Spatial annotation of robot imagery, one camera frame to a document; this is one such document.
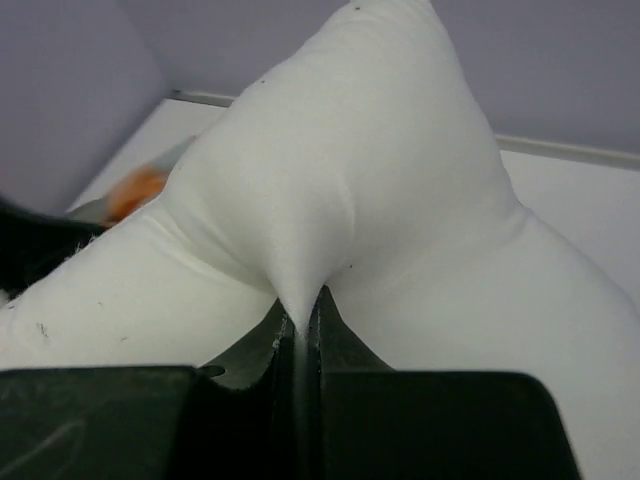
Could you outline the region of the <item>white pillow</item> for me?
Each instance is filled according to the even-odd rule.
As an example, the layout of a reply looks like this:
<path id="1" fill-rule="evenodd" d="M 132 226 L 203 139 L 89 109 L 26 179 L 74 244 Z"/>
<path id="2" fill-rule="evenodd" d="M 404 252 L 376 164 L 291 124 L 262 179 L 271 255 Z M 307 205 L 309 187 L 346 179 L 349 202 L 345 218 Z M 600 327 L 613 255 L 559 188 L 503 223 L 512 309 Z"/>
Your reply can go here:
<path id="1" fill-rule="evenodd" d="M 338 10 L 3 307 L 1 366 L 201 364 L 323 286 L 391 366 L 531 374 L 585 478 L 638 477 L 638 313 L 519 202 L 428 1 Z"/>

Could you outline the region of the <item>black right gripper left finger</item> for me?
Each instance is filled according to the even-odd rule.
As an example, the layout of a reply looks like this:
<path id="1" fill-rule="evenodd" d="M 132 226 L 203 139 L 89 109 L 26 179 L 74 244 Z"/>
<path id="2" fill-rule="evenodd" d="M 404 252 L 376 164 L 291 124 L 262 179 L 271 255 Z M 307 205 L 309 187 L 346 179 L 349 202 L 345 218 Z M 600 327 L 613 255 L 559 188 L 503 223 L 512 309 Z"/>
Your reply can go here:
<path id="1" fill-rule="evenodd" d="M 5 479 L 291 479 L 294 328 L 280 304 L 199 368 L 5 371 Z"/>

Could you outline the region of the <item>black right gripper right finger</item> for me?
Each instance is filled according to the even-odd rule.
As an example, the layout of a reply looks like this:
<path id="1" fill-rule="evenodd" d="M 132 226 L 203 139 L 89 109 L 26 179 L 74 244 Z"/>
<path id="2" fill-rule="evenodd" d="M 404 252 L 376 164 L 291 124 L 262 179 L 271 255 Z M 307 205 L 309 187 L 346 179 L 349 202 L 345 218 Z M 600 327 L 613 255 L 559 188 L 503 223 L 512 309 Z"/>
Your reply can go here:
<path id="1" fill-rule="evenodd" d="M 515 372 L 395 370 L 323 289 L 307 348 L 315 479 L 576 479 L 554 400 Z"/>

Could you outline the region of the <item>multicolour checked pillowcase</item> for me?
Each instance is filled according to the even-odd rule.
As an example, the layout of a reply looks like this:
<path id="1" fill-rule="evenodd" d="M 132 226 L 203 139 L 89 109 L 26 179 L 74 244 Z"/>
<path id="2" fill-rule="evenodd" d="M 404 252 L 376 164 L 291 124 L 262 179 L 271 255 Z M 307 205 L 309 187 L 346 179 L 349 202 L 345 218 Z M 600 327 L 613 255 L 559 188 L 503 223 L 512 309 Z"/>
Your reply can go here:
<path id="1" fill-rule="evenodd" d="M 198 138 L 187 137 L 149 162 L 132 169 L 102 197 L 70 210 L 66 217 L 111 228 L 155 198 L 164 188 L 173 167 Z"/>

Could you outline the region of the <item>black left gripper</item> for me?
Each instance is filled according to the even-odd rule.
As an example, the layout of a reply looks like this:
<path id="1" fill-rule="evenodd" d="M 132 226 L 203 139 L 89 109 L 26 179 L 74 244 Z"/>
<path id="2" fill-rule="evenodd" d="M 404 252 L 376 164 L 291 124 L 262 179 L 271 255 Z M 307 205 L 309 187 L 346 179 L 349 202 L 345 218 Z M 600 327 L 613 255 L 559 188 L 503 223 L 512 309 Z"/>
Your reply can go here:
<path id="1" fill-rule="evenodd" d="M 1 290 L 19 295 L 106 231 L 1 200 Z"/>

